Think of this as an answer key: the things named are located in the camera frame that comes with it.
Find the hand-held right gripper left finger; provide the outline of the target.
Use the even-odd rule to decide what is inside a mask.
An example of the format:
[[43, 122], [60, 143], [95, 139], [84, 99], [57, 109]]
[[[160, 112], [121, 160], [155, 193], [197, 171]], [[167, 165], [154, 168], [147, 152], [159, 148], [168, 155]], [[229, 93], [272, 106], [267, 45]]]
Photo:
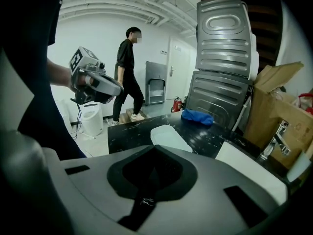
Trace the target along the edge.
[[154, 210], [152, 145], [110, 155], [63, 161], [75, 190], [117, 225], [139, 229]]

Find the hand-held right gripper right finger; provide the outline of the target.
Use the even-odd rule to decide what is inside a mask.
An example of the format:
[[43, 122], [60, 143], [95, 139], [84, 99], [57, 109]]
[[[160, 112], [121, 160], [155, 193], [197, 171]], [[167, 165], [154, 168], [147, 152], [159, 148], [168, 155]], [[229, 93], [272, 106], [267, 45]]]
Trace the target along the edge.
[[138, 230], [142, 235], [235, 235], [248, 225], [225, 189], [238, 186], [266, 213], [286, 201], [286, 185], [232, 145], [215, 159], [170, 148], [198, 171], [193, 188], [181, 199], [158, 202]]

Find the person's left hand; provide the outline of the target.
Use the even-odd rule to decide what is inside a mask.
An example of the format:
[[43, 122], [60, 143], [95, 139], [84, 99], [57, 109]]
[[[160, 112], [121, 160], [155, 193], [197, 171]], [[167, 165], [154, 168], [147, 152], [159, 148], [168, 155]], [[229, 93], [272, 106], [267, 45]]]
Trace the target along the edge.
[[69, 88], [75, 93], [81, 86], [87, 86], [93, 84], [93, 78], [84, 73], [78, 73], [72, 76], [69, 82]]

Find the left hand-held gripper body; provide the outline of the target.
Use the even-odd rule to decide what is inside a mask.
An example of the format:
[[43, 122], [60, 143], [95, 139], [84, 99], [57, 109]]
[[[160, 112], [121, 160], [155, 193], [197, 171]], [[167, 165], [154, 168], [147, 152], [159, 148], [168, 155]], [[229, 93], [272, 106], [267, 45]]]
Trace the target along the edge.
[[[85, 47], [78, 47], [69, 61], [71, 77], [78, 73], [106, 75], [105, 64], [101, 62], [95, 54]], [[81, 86], [75, 92], [75, 102], [83, 105], [94, 101], [96, 91], [89, 85]]]

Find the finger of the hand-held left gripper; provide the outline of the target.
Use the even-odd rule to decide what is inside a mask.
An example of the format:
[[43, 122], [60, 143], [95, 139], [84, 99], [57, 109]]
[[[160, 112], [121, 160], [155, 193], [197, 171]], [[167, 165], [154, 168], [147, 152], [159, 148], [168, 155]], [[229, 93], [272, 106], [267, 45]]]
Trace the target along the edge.
[[92, 78], [90, 87], [97, 92], [111, 96], [119, 96], [124, 92], [124, 88], [109, 76], [99, 74], [88, 74], [88, 76]]
[[108, 104], [114, 99], [114, 95], [104, 94], [104, 93], [97, 93], [96, 94], [96, 102], [102, 104]]

